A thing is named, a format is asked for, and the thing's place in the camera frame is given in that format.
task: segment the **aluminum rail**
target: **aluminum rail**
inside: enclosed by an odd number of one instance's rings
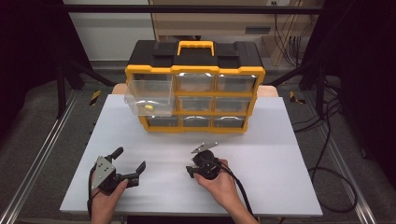
[[[18,214],[20,213],[29,193],[31,192],[35,181],[37,180],[46,160],[51,153],[53,146],[56,143],[56,140],[61,133],[64,124],[70,116],[71,111],[75,105],[75,102],[80,94],[80,91],[72,91],[70,97],[68,99],[68,107],[66,108],[63,116],[59,119],[56,119],[54,125],[52,126],[47,139],[45,140],[43,146],[35,157],[35,161],[30,167],[28,173],[23,179],[20,187],[12,198],[11,202],[8,204],[6,210],[3,212],[2,216],[0,216],[1,224],[12,224],[17,219]]]

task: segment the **black and yellow organizer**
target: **black and yellow organizer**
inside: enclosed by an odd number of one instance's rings
[[[149,132],[243,133],[265,70],[252,42],[140,40],[125,102]]]

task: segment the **yellow handle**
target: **yellow handle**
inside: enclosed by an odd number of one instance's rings
[[[180,41],[178,42],[177,55],[180,55],[181,49],[211,49],[212,56],[215,56],[215,47],[213,41]]]

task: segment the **hand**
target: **hand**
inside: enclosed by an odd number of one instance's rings
[[[228,166],[226,160],[219,160],[222,166]],[[249,213],[239,199],[235,180],[225,171],[220,170],[219,175],[208,180],[203,176],[194,174],[198,184],[206,188],[215,201],[221,205],[233,218],[236,224],[258,224],[257,220]]]
[[[128,180],[120,182],[116,189],[110,195],[105,195],[99,189],[92,191],[92,224],[108,224],[111,222],[114,209],[121,194],[125,191]]]
[[[226,160],[219,159],[219,161],[228,166]],[[194,174],[194,177],[198,184],[206,188],[212,194],[215,201],[226,210],[232,204],[241,203],[236,191],[235,180],[222,169],[219,175],[213,180],[205,179],[198,174]]]

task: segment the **black pole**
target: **black pole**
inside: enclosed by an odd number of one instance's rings
[[[86,13],[216,13],[216,14],[333,14],[339,8],[323,7],[248,7],[182,5],[42,5],[47,9]]]
[[[297,75],[301,75],[303,73],[305,73],[307,71],[307,69],[309,69],[311,67],[311,65],[313,64],[313,60],[303,63],[301,64],[301,66],[293,69],[292,71],[288,72],[286,75],[283,75],[282,77],[279,77],[278,79],[267,83],[265,85],[270,85],[270,86],[279,86],[280,84],[284,83],[285,81],[291,79],[292,77],[295,77]]]
[[[323,72],[323,68],[320,67],[317,71],[314,72],[318,72],[318,79],[317,79],[317,112],[318,115],[321,119],[324,119],[324,114],[323,114],[323,103],[324,103],[324,80],[325,80],[325,76],[324,76],[324,72]]]
[[[115,85],[117,85],[117,83],[112,82],[102,76],[100,76],[99,74],[95,73],[93,70],[84,67],[83,65],[76,63],[74,61],[69,61],[69,64],[76,70],[85,73],[86,75],[93,77],[94,79],[102,82],[103,84],[107,85],[108,87],[114,87]]]
[[[64,111],[66,110],[66,93],[64,89],[64,73],[62,71],[62,65],[59,64],[56,68],[56,83],[58,86],[58,116],[59,119]]]

